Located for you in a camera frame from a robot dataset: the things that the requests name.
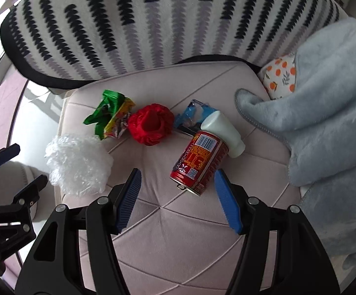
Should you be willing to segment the white plastic bottle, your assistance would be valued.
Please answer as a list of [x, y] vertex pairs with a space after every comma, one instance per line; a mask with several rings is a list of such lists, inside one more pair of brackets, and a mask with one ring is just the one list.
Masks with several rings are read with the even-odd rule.
[[228, 155], [233, 159], [242, 155], [246, 148], [239, 131], [221, 111], [211, 113], [202, 122], [200, 129], [223, 140], [228, 147]]

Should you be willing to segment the grey round trash bin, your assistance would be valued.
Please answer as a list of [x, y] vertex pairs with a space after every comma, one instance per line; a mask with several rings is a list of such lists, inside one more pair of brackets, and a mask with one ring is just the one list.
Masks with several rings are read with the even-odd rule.
[[0, 166], [0, 205], [9, 205], [13, 197], [43, 173], [17, 161]]

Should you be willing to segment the pink yoga mat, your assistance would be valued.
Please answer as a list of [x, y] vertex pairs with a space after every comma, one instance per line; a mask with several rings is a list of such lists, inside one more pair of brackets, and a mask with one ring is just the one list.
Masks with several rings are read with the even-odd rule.
[[9, 143], [12, 124], [27, 79], [17, 70], [7, 73], [0, 85], [0, 149]]

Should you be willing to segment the white bubble wrap ball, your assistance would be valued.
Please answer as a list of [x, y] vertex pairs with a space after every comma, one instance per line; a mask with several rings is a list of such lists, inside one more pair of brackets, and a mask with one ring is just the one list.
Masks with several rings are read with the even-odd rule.
[[56, 136], [45, 149], [49, 180], [63, 194], [78, 197], [105, 191], [113, 157], [97, 136]]

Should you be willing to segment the pink quilted ottoman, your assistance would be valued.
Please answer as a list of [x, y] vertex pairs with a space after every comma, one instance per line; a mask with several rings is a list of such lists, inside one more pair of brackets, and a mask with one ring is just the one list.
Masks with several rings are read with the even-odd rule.
[[[179, 114], [193, 99], [218, 109], [246, 145], [240, 157], [223, 160], [228, 178], [271, 207], [286, 208], [300, 201], [299, 189], [287, 176], [288, 149], [247, 123], [235, 107], [238, 89], [268, 97], [244, 63], [173, 65], [91, 83], [65, 101], [61, 134], [92, 134], [93, 127], [84, 119], [107, 89], [123, 93], [137, 109], [159, 103]], [[186, 134], [173, 133], [148, 147], [124, 134], [103, 143], [114, 160], [108, 187], [125, 182], [133, 168], [142, 173], [128, 227], [113, 238], [131, 294], [224, 294], [234, 272], [243, 238], [229, 228], [213, 184], [196, 196], [179, 190], [170, 179], [190, 140]]]

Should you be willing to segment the red knitted ball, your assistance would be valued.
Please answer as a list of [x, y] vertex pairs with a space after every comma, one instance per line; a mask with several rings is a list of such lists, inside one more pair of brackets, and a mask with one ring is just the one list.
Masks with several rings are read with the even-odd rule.
[[153, 103], [139, 109], [128, 119], [128, 131], [135, 141], [146, 146], [160, 143], [171, 135], [174, 114], [165, 106]]

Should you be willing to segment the green snack wrapper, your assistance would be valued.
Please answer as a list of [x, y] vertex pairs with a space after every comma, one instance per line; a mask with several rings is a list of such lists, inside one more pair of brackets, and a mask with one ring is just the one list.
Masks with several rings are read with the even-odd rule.
[[119, 139], [128, 128], [128, 118], [134, 106], [135, 103], [124, 94], [104, 90], [102, 101], [83, 124], [95, 124], [95, 135], [100, 140], [109, 137]]

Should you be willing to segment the blue blister card package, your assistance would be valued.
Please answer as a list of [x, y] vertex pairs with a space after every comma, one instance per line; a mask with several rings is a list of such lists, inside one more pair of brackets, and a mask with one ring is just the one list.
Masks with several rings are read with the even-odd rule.
[[175, 117], [174, 129], [188, 136], [195, 136], [200, 131], [202, 122], [216, 109], [207, 103], [193, 99], [186, 109]]

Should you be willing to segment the light blue fleece blanket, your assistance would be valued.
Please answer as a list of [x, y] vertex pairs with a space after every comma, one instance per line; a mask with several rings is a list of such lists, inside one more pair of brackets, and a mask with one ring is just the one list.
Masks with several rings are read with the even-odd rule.
[[356, 266], [356, 19], [317, 31], [295, 55], [295, 91], [264, 101], [239, 89], [235, 104], [249, 123], [290, 150], [290, 183], [330, 257]]

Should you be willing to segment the orange print pillow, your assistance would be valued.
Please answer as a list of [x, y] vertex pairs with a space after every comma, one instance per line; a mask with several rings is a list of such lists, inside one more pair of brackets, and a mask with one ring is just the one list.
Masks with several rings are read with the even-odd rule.
[[295, 53], [273, 59], [258, 73], [271, 100], [281, 99], [295, 91], [297, 70]]

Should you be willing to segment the patterned white black blanket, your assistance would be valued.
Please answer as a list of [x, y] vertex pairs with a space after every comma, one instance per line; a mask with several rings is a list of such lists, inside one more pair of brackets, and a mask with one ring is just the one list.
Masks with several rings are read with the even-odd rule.
[[21, 0], [0, 37], [22, 76], [77, 89], [203, 55], [263, 66], [344, 18], [335, 0]]

